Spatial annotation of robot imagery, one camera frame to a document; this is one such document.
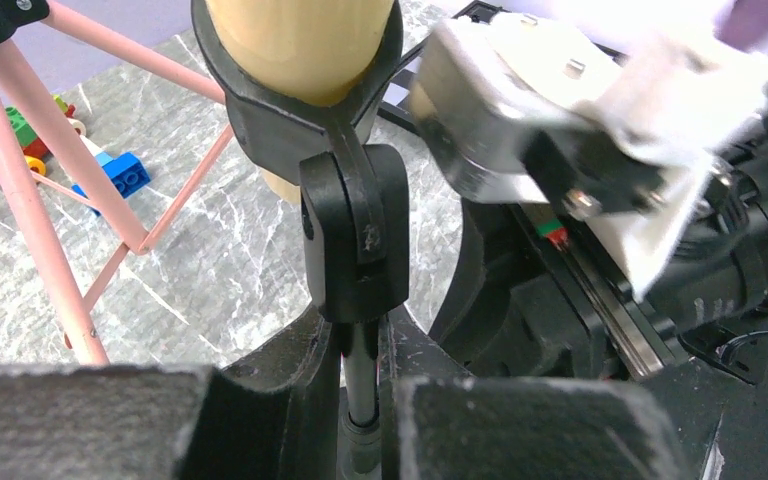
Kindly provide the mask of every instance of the screw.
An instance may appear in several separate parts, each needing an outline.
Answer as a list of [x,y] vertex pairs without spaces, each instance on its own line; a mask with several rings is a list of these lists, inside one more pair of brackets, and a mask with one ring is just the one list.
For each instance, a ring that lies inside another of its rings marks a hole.
[[519,21],[526,27],[536,27],[538,24],[537,17],[533,15],[523,15]]
[[705,199],[699,200],[698,202],[696,202],[696,205],[693,207],[694,220],[701,220],[703,218],[708,218],[713,213],[714,213],[714,209],[711,207],[711,204],[708,203],[708,201]]
[[578,80],[584,73],[586,65],[575,59],[570,59],[566,66],[564,66],[564,75],[570,77],[573,80]]
[[711,175],[713,175],[713,177],[724,187],[731,188],[731,165],[722,159],[716,160],[713,165],[711,165]]
[[570,216],[579,221],[598,215],[602,211],[602,204],[599,203],[599,200],[576,188],[567,192],[563,205]]
[[643,196],[643,202],[650,210],[661,210],[667,204],[664,197],[654,190]]

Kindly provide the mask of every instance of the black wire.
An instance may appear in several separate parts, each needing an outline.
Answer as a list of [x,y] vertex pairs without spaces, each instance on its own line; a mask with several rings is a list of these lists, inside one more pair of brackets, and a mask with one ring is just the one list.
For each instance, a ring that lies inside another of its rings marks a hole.
[[726,342],[725,345],[723,345],[722,352],[720,353],[720,359],[722,359],[723,363],[728,364],[731,362],[731,358],[737,352],[738,348],[740,348],[742,345],[746,343],[751,342],[752,340],[755,340],[756,338],[764,338],[764,337],[768,337],[768,330],[747,333],[745,335],[739,335],[737,337],[734,337],[728,342]]

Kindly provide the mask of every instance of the pink metal stand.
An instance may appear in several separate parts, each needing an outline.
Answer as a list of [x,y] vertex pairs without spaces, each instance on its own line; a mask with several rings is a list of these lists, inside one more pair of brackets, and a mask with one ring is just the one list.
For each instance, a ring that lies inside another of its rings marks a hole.
[[[49,4],[51,14],[43,20],[46,25],[211,100],[225,102],[224,92],[211,79],[56,2]],[[24,235],[25,243],[78,361],[83,364],[107,364],[107,353],[93,325],[90,312],[128,252],[143,255],[154,248],[159,237],[167,230],[233,138],[231,127],[227,126],[220,134],[192,176],[184,183],[169,209],[154,228],[147,231],[76,135],[19,49],[10,40],[0,45],[0,87],[57,157],[66,173],[87,194],[87,198],[81,197],[28,169],[0,100],[1,189]],[[84,295],[81,294],[72,274],[63,246],[37,191],[35,180],[101,212],[122,240],[122,244],[113,252]]]

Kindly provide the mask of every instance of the beige cylinder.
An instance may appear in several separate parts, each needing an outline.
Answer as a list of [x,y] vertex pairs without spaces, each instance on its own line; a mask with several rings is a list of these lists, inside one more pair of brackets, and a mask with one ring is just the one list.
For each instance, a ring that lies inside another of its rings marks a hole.
[[[378,51],[393,0],[206,0],[231,58],[264,86],[320,107],[345,98]],[[298,187],[262,171],[299,202]]]

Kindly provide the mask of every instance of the marble floor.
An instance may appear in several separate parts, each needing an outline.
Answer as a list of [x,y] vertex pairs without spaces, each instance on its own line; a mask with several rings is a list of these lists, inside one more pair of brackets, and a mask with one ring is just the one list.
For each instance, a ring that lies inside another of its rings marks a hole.
[[[402,1],[405,49],[445,13]],[[192,32],[157,49],[206,72]],[[132,66],[63,94],[89,137],[111,155],[131,151],[152,182],[128,199],[150,227],[227,122],[224,108]],[[411,182],[411,298],[428,328],[457,261],[460,209],[423,142],[380,120],[372,142],[402,154]],[[70,185],[56,159],[49,177]],[[118,245],[87,208],[41,187],[82,289]],[[114,362],[225,365],[259,346],[309,301],[297,207],[279,200],[236,144],[181,212],[158,248],[125,260],[93,311]],[[43,285],[0,192],[0,364],[74,362]]]

